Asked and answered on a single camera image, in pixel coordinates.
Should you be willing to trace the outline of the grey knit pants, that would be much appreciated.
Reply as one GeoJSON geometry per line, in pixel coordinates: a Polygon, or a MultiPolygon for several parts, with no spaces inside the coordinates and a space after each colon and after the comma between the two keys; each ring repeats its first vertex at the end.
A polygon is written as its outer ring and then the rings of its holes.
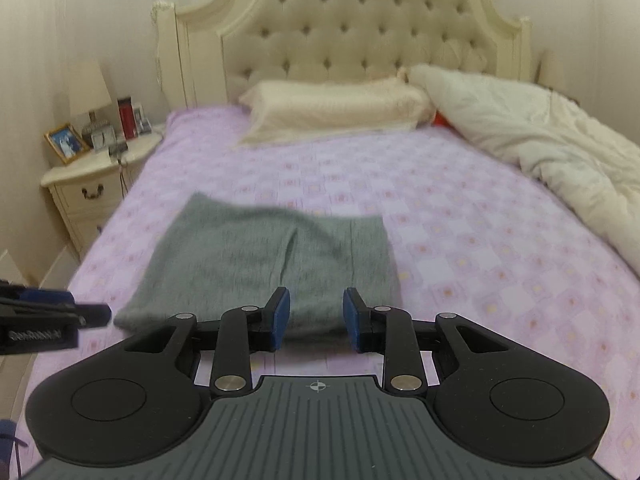
{"type": "Polygon", "coordinates": [[[369,306],[397,306],[400,283],[382,218],[317,217],[238,206],[195,194],[152,252],[114,323],[128,333],[180,312],[201,321],[290,292],[291,339],[344,330],[342,297],[355,287],[369,306]]]}

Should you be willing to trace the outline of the purple patterned bed sheet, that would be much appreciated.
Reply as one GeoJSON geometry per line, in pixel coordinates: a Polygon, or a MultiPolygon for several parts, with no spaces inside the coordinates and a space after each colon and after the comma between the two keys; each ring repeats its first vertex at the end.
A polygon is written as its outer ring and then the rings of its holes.
{"type": "Polygon", "coordinates": [[[175,113],[128,196],[70,281],[81,301],[123,307],[188,198],[380,216],[402,304],[459,313],[586,374],[611,419],[597,461],[639,474],[639,281],[544,185],[457,133],[338,136],[247,148],[237,107],[175,113]]]}

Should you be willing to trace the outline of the cream nightstand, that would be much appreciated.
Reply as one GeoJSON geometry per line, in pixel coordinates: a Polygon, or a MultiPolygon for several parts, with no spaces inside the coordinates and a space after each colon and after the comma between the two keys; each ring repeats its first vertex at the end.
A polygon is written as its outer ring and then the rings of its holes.
{"type": "Polygon", "coordinates": [[[91,153],[44,174],[40,185],[50,192],[79,258],[98,239],[164,134],[165,126],[155,125],[150,133],[130,140],[119,159],[106,151],[91,153]]]}

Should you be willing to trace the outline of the gold framed photo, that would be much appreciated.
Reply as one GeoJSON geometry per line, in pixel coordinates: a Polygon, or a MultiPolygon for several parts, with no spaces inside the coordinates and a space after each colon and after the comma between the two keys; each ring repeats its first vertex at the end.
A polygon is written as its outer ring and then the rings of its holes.
{"type": "Polygon", "coordinates": [[[45,133],[43,137],[64,166],[90,152],[89,145],[70,122],[45,133]]]}

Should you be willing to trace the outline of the small white clock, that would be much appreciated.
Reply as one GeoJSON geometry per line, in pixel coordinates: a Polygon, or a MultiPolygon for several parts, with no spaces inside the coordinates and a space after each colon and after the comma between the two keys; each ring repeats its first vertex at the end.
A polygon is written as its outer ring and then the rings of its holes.
{"type": "Polygon", "coordinates": [[[99,152],[107,150],[117,142],[117,133],[113,126],[104,126],[91,133],[91,144],[93,151],[99,152]]]}

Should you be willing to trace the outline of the red item under duvet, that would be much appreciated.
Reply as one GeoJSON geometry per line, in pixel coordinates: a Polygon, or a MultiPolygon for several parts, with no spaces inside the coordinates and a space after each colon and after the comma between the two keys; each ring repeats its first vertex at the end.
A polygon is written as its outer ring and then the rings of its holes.
{"type": "Polygon", "coordinates": [[[451,128],[450,122],[439,110],[435,113],[432,125],[451,128]]]}

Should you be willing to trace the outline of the beige satin pillow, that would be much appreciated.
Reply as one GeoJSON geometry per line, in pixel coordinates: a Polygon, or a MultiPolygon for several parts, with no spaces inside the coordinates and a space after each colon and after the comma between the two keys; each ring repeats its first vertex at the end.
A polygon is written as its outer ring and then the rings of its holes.
{"type": "Polygon", "coordinates": [[[250,128],[240,140],[247,146],[411,131],[436,115],[427,93],[398,77],[349,84],[266,80],[247,90],[239,102],[250,110],[250,128]]]}

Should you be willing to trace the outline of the red water bottle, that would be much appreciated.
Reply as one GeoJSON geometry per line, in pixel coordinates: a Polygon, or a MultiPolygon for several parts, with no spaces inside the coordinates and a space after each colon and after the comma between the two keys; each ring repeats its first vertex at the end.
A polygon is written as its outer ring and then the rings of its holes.
{"type": "Polygon", "coordinates": [[[118,114],[120,124],[122,125],[122,133],[126,140],[134,139],[137,136],[137,125],[134,119],[134,107],[130,96],[117,100],[118,114]]]}

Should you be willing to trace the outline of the cream table lamp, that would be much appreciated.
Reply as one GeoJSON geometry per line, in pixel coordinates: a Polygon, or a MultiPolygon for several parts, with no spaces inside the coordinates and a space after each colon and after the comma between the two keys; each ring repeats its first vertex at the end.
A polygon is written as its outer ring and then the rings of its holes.
{"type": "Polygon", "coordinates": [[[88,117],[81,128],[81,137],[93,146],[91,140],[93,133],[108,125],[108,120],[99,116],[98,113],[113,102],[98,61],[81,61],[70,68],[68,102],[70,118],[88,117]]]}

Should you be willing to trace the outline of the cream duvet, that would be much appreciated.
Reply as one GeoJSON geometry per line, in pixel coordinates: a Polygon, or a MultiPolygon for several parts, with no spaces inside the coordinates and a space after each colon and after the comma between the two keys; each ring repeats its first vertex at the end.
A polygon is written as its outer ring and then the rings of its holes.
{"type": "Polygon", "coordinates": [[[465,140],[542,182],[639,266],[639,148],[562,94],[536,84],[420,64],[408,81],[465,140]]]}

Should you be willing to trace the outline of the cream tufted headboard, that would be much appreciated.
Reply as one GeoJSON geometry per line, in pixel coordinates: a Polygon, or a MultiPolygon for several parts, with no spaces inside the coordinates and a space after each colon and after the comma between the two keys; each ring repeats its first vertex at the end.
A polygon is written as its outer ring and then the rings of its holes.
{"type": "Polygon", "coordinates": [[[264,79],[363,81],[428,63],[532,76],[530,23],[494,0],[157,1],[156,72],[171,108],[232,103],[264,79]]]}

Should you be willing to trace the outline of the small silver photo frame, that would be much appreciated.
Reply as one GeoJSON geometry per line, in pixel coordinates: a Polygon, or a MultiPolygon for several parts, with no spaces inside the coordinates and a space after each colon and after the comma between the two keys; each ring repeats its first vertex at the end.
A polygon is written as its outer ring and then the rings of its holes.
{"type": "Polygon", "coordinates": [[[142,105],[134,104],[132,111],[134,112],[134,123],[136,124],[137,135],[142,136],[142,134],[151,133],[153,127],[149,119],[146,118],[142,105]]]}

